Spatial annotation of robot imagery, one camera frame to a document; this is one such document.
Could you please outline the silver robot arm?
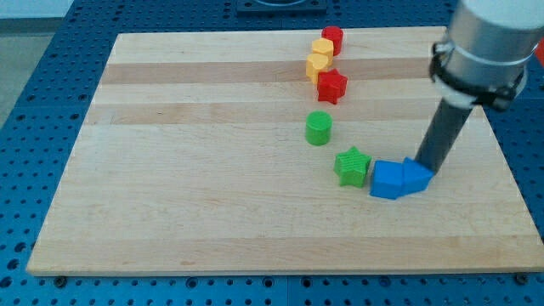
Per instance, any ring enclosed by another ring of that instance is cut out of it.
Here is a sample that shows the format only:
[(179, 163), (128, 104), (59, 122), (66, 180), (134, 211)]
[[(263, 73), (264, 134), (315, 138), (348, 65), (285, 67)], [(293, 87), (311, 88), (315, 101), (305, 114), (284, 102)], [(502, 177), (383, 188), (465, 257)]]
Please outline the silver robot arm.
[(433, 45), (429, 75), (447, 104), (507, 109), (543, 38), (542, 0), (461, 0)]

